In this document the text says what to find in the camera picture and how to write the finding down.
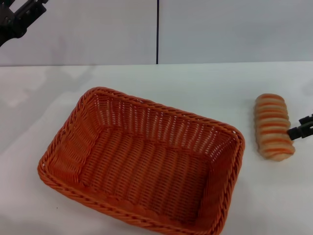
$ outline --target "white wall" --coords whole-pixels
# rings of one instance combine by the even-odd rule
[[[49,0],[45,7],[22,38],[0,47],[0,65],[156,62],[156,0]]]
[[[312,0],[160,0],[159,62],[313,60]]]

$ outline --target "striped bread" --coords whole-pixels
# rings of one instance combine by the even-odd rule
[[[274,161],[282,161],[295,149],[287,134],[290,122],[285,101],[276,94],[262,94],[255,105],[256,140],[260,154]]]

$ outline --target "basket bottom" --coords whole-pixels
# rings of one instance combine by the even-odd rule
[[[78,182],[98,200],[104,201],[107,195],[192,225],[208,173],[208,163],[201,156],[115,127],[100,132]]]

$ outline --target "wicker basket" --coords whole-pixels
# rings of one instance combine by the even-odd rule
[[[98,87],[81,97],[38,173],[66,197],[129,224],[216,235],[244,148],[232,126]]]

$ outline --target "bread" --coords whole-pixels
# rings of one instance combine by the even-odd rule
[[[266,159],[282,161],[295,152],[287,134],[290,128],[285,101],[276,94],[262,94],[255,105],[256,140]]]

